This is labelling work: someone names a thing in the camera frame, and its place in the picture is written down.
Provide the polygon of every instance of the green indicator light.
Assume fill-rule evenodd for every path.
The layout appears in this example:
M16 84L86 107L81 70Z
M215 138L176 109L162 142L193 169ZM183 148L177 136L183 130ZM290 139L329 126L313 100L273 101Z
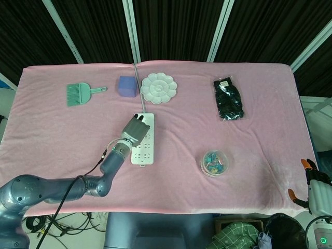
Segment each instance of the green indicator light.
M321 237L321 243L325 244L327 242L326 238Z

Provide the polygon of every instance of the white cable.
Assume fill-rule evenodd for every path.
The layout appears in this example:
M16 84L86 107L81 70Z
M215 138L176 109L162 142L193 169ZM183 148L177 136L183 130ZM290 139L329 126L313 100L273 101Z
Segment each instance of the white cable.
M143 109L143 113L146 113L146 109L145 109L145 103L144 103L144 99L143 99L143 94L141 93L141 84L140 84L140 80L139 80L139 74L137 72L137 68L135 63L133 63L134 69L135 69L135 77L136 77L136 82L137 85L139 87L139 92L140 92L140 96L141 96L141 102L142 102L142 109Z
M119 141L119 140L122 140L122 139L114 139L114 140L110 141L110 143L108 144L106 149L108 150L114 142Z

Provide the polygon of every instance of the pink towel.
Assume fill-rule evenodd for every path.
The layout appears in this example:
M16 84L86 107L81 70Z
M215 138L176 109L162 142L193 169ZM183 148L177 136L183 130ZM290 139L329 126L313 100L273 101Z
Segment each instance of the pink towel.
M287 189L307 197L301 158L315 159L291 69L282 64L149 61L137 66L140 79L164 72L178 84L168 103L146 102L155 114L155 162L145 168L126 160L104 198L84 196L61 212L263 213L294 216ZM83 64L25 68L0 146L0 184L20 174L75 177L99 160L142 111L140 97L117 92L130 64ZM213 80L233 77L245 119L219 118ZM66 85L108 87L85 105L66 106ZM229 158L227 172L204 175L200 160L210 149ZM99 170L94 175L101 175ZM27 215L54 213L41 203Z

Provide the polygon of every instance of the black curtain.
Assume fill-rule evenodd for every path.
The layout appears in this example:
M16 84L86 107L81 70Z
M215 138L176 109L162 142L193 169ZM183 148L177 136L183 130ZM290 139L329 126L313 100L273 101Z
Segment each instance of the black curtain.
M18 84L23 68L76 60L42 1L0 1L0 72Z
M332 97L332 36L295 71L300 95Z
M141 60L206 61L223 0L133 0Z
M327 0L236 0L215 62L292 64L332 19Z
M85 63L132 63L122 0L52 0Z

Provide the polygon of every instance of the brush handle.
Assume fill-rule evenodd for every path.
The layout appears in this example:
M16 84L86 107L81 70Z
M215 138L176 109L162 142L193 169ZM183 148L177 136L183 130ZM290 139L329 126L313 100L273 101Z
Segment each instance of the brush handle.
M107 87L94 88L94 89L90 90L90 93L93 94L93 93L98 93L98 92L104 92L106 90L107 90Z

